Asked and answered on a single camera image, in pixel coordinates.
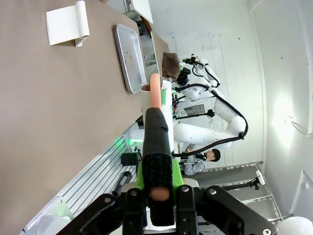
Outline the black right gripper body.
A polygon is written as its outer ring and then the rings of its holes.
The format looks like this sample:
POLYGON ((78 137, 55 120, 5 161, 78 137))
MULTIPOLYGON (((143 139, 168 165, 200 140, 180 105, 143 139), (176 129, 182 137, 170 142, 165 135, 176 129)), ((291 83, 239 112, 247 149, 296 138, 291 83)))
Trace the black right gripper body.
POLYGON ((177 78, 177 84, 179 86, 186 86, 188 85, 189 83, 189 78, 188 78, 188 75, 191 74, 191 71, 187 68, 183 68, 181 71, 180 71, 180 74, 177 78))

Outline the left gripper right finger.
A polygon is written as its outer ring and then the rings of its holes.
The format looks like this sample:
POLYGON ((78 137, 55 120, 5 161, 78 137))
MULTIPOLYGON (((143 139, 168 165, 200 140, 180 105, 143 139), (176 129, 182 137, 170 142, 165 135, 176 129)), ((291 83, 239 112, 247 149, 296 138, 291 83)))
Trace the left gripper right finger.
POLYGON ((186 185, 179 163, 172 160, 171 211, 178 235, 196 235, 198 216, 226 235, 275 235, 276 227, 220 186, 206 189, 186 185))

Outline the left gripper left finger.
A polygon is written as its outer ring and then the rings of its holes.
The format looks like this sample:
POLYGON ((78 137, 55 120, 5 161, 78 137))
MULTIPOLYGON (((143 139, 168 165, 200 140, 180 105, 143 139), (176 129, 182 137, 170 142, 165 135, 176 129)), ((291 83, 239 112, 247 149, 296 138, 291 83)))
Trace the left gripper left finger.
POLYGON ((143 190, 142 162, 139 162, 135 187, 121 193, 106 206, 96 206, 84 215, 76 235, 108 235, 119 227, 124 235, 142 235, 147 226, 147 199, 143 190))

